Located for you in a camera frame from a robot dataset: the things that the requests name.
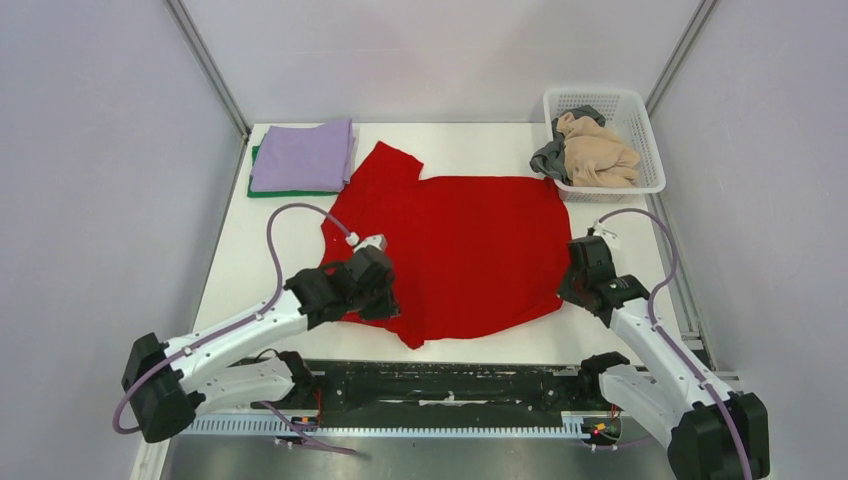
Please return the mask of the red t shirt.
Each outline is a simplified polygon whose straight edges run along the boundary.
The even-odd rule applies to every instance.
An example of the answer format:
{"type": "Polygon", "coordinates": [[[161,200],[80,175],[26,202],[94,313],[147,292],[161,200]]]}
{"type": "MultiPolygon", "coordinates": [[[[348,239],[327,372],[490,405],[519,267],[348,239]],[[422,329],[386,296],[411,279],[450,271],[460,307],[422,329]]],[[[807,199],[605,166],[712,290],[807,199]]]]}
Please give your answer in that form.
{"type": "Polygon", "coordinates": [[[422,177],[422,163],[378,142],[324,222],[325,262],[351,249],[347,227],[383,235],[399,314],[383,326],[417,349],[474,339],[557,311],[569,266],[569,214],[550,180],[422,177]]]}

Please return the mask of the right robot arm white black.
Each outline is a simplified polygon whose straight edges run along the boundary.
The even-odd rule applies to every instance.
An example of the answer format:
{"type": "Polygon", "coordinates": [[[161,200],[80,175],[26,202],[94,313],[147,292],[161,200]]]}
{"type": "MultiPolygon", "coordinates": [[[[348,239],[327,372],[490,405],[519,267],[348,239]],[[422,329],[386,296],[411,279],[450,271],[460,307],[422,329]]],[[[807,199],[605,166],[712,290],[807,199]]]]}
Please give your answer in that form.
{"type": "Polygon", "coordinates": [[[768,412],[759,397],[734,391],[671,336],[642,283],[617,274],[603,238],[572,240],[568,250],[559,297],[600,319],[646,369],[618,352],[592,356],[580,365],[580,400],[628,413],[665,448],[678,479],[768,477],[768,412]]]}

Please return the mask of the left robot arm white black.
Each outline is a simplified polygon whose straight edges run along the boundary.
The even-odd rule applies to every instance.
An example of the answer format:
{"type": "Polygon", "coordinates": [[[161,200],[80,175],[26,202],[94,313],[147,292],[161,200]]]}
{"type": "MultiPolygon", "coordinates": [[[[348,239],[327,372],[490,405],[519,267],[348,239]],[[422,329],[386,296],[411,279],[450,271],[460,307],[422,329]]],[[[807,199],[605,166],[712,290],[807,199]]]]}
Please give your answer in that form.
{"type": "Polygon", "coordinates": [[[124,396],[113,415],[114,430],[158,443],[217,410],[261,401],[306,405],[314,381],[299,355],[245,360],[276,341],[347,314],[378,321],[398,315],[393,264],[384,243],[381,236],[369,237],[345,262],[298,272],[270,299],[219,328],[166,341],[153,333],[136,339],[121,379],[124,396]]]}

